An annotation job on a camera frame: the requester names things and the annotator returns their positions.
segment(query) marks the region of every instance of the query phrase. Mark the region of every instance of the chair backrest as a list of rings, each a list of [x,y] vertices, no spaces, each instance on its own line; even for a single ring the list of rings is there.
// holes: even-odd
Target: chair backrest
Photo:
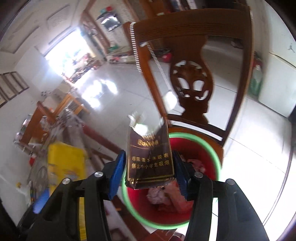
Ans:
[[[219,136],[216,141],[223,146],[238,114],[251,75],[253,35],[249,7],[240,5],[240,9],[195,9],[162,15],[135,23],[134,34],[142,73],[160,114],[169,120],[197,126]],[[208,35],[242,39],[244,46],[238,92],[225,130],[209,124],[204,116],[213,91],[212,74],[201,55]],[[181,116],[167,114],[149,67],[149,58],[140,47],[143,42],[160,38],[164,39],[166,47],[173,54],[170,80],[180,105],[185,109]],[[182,88],[178,78],[183,78],[189,89]],[[201,91],[194,90],[194,82],[197,80],[204,82]]]

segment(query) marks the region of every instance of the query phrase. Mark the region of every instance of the plastic bottle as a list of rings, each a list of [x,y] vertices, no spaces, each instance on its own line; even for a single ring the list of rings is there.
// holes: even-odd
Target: plastic bottle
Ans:
[[[259,64],[257,64],[253,68],[252,72],[252,78],[250,80],[250,85],[249,85],[249,93],[258,96],[260,88],[261,88],[261,82],[262,82],[262,71],[261,67]]]

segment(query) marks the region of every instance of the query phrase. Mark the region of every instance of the green rim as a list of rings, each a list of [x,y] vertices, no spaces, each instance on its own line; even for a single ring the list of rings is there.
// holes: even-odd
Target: green rim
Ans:
[[[215,150],[210,146],[209,143],[207,143],[205,140],[202,138],[189,134],[189,133],[183,133],[183,132],[173,132],[169,133],[170,138],[184,138],[188,139],[194,142],[199,143],[204,149],[208,152],[210,157],[212,158],[216,170],[216,178],[219,180],[220,178],[220,170],[221,170],[221,164],[218,155],[216,154]],[[143,218],[133,207],[131,204],[130,199],[128,198],[128,189],[125,184],[125,175],[126,175],[126,168],[123,172],[123,177],[122,177],[122,196],[123,196],[123,201],[129,210],[129,212],[137,219],[139,222],[141,222],[144,225],[147,225],[149,227],[155,228],[155,229],[177,229],[184,227],[189,224],[189,220],[182,222],[182,223],[176,223],[176,224],[161,224],[161,223],[154,223],[151,222],[145,218]]]

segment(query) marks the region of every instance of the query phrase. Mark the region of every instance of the red bucket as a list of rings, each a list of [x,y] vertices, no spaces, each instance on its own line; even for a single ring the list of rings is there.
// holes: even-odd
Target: red bucket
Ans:
[[[205,166],[205,174],[218,180],[221,169],[219,158],[214,149],[198,136],[175,132],[170,133],[172,150],[179,151],[185,159],[198,159]],[[123,178],[123,199],[131,214],[141,223],[157,229],[176,229],[189,223],[191,210],[187,213],[159,211],[157,205],[147,199],[148,189],[134,190],[125,186]]]

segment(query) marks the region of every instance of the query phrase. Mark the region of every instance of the metal bolt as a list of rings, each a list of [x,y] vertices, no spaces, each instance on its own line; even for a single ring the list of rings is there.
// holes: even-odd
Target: metal bolt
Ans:
[[[203,174],[201,172],[195,172],[194,175],[197,177],[197,178],[202,178],[203,177]]]
[[[68,184],[70,181],[71,181],[70,178],[64,178],[62,183],[63,184]]]
[[[94,176],[95,177],[102,177],[104,174],[102,172],[95,172]]]
[[[227,179],[226,182],[228,185],[231,185],[231,186],[235,184],[235,181],[233,179]]]

